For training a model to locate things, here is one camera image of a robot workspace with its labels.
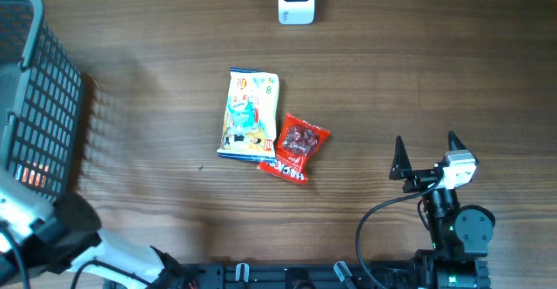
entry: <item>wooden table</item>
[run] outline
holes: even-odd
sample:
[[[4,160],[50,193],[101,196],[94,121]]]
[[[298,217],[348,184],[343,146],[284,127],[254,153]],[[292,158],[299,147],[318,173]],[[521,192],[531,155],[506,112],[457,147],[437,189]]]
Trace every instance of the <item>wooden table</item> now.
[[[361,216],[402,195],[396,136],[427,168],[455,130],[480,159],[460,202],[497,217],[493,288],[554,287],[557,0],[318,0],[308,26],[280,25],[277,0],[44,3],[90,76],[73,178],[130,241],[182,262],[354,261]],[[279,75],[279,121],[332,131],[308,186],[217,157],[231,66]],[[367,259],[431,247],[416,202],[370,218]]]

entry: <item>basket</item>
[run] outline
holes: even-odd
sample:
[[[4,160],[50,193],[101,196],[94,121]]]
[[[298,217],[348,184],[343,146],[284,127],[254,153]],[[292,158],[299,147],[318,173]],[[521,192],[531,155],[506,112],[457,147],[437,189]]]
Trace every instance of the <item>basket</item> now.
[[[65,192],[83,97],[42,0],[0,0],[0,166],[50,202]]]

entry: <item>plastic packaging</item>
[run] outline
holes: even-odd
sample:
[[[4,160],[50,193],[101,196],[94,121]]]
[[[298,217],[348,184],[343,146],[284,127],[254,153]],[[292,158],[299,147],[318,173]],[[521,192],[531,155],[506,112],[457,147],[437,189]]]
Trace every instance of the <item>plastic packaging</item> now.
[[[259,163],[258,168],[297,184],[307,184],[304,166],[331,133],[286,114],[277,142],[276,162]]]
[[[279,77],[231,68],[220,148],[222,158],[274,162]]]

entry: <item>red item in basket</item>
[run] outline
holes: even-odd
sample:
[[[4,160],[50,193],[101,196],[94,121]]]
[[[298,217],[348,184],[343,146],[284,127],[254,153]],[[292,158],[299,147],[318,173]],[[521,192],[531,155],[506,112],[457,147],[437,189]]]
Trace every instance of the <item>red item in basket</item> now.
[[[275,163],[261,162],[258,168],[297,184],[307,184],[305,164],[315,154],[330,131],[286,114],[285,126],[278,138]]]

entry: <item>food wrapper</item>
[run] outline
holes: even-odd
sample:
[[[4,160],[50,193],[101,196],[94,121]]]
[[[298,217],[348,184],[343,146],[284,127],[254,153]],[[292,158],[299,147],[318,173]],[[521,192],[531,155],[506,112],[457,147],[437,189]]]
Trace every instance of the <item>food wrapper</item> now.
[[[285,126],[277,142],[276,162],[259,163],[258,168],[293,183],[307,184],[304,166],[331,133],[286,114]]]
[[[218,155],[252,162],[274,162],[279,77],[237,68],[231,68],[230,75]]]

